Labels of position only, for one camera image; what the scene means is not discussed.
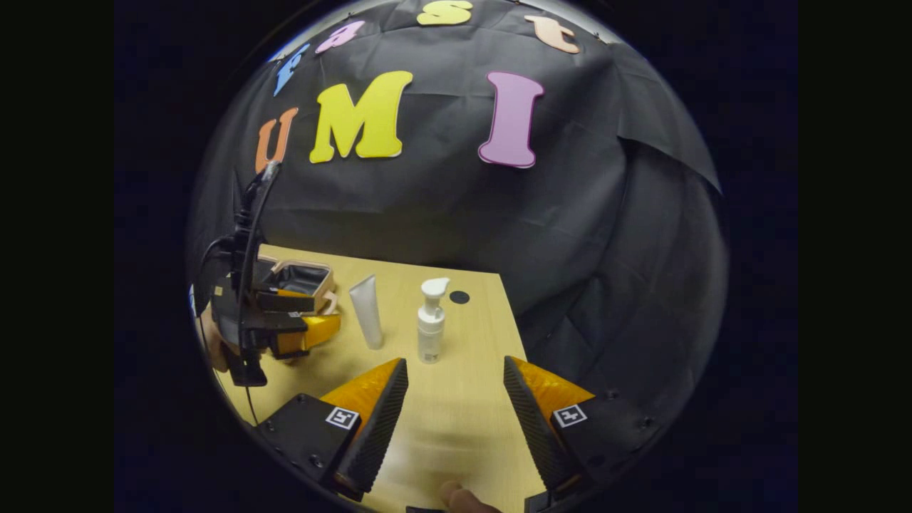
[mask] lotion tube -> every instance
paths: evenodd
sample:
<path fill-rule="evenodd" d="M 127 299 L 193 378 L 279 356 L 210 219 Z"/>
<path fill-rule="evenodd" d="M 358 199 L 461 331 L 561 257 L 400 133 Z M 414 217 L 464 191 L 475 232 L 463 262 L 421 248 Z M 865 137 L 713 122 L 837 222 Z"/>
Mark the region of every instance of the lotion tube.
<path fill-rule="evenodd" d="M 380 349 L 383 345 L 383 331 L 380 330 L 380 310 L 377 304 L 377 279 L 370 275 L 348 290 L 351 302 L 355 306 L 358 324 L 364 333 L 370 349 Z"/>

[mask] white pump dispenser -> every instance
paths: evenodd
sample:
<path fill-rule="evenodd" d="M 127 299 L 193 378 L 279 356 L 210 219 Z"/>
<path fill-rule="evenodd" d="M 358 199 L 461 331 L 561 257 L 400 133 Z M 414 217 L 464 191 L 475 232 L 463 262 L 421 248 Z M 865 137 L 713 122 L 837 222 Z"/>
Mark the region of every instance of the white pump dispenser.
<path fill-rule="evenodd" d="M 443 320 L 440 298 L 447 293 L 448 277 L 429 279 L 421 284 L 424 305 L 418 309 L 418 355 L 425 363 L 434 363 L 440 357 L 440 340 L 443 339 Z"/>

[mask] wooden table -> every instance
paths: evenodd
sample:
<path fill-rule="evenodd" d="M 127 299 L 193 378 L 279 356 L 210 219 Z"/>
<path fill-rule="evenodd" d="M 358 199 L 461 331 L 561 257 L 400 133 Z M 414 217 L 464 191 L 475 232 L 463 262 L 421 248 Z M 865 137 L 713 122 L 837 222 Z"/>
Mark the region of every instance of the wooden table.
<path fill-rule="evenodd" d="M 260 255 L 329 264 L 337 283 L 342 328 L 293 365 L 268 353 L 262 360 L 269 383 L 250 394 L 263 421 L 298 393 L 316 397 L 393 358 L 407 359 L 409 391 L 373 490 L 363 504 L 401 513 L 406 506 L 439 508 L 437 490 L 459 480 L 482 501 L 504 513 L 522 511 L 523 499 L 544 491 L 523 432 L 503 388 L 503 357 L 525 359 L 500 276 L 436 267 L 392 264 L 263 245 Z M 348 288 L 377 275 L 383 347 L 368 349 Z M 459 305 L 443 299 L 447 319 L 440 359 L 418 357 L 421 282 L 451 279 L 449 292 L 471 299 Z M 243 387 L 216 372 L 234 408 L 253 423 Z"/>

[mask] yellow letter m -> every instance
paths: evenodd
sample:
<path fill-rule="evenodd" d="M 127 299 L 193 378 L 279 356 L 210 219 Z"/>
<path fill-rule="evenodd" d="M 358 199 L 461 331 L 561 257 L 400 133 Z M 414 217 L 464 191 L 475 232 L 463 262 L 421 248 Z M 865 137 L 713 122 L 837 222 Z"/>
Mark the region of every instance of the yellow letter m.
<path fill-rule="evenodd" d="M 396 138 L 396 118 L 402 90 L 411 82 L 408 71 L 390 71 L 377 76 L 355 105 L 345 84 L 328 88 L 316 97 L 320 119 L 316 123 L 316 141 L 310 162 L 329 162 L 335 150 L 330 133 L 342 157 L 348 157 L 355 138 L 364 126 L 355 153 L 361 158 L 395 157 L 402 153 L 402 141 Z"/>

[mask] cable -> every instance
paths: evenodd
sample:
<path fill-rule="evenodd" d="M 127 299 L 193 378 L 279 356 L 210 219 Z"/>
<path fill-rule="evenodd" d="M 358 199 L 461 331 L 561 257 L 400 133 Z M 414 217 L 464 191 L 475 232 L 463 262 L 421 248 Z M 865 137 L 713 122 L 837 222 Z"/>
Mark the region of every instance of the cable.
<path fill-rule="evenodd" d="M 247 247 L 244 249 L 244 263 L 241 266 L 241 283 L 238 286 L 237 291 L 237 345 L 241 349 L 241 358 L 244 358 L 244 296 L 248 288 L 250 288 L 251 282 L 251 273 L 254 266 L 254 245 L 256 244 L 256 229 L 260 225 L 260 215 L 263 214 L 263 207 L 266 205 L 266 199 L 269 198 L 269 192 L 273 190 L 273 185 L 275 185 L 275 180 L 278 178 L 279 174 L 279 163 L 276 161 L 270 161 L 266 165 L 265 171 L 263 171 L 263 176 L 261 180 L 268 180 L 266 183 L 266 190 L 263 191 L 263 198 L 260 200 L 260 204 L 256 207 L 256 213 L 254 214 L 254 220 L 250 223 L 250 232 L 247 236 Z M 254 402 L 250 398 L 250 387 L 244 386 L 244 391 L 247 394 L 247 404 L 250 406 L 250 413 L 254 416 L 254 422 L 256 425 L 260 423 L 256 420 L 256 413 L 254 412 Z"/>

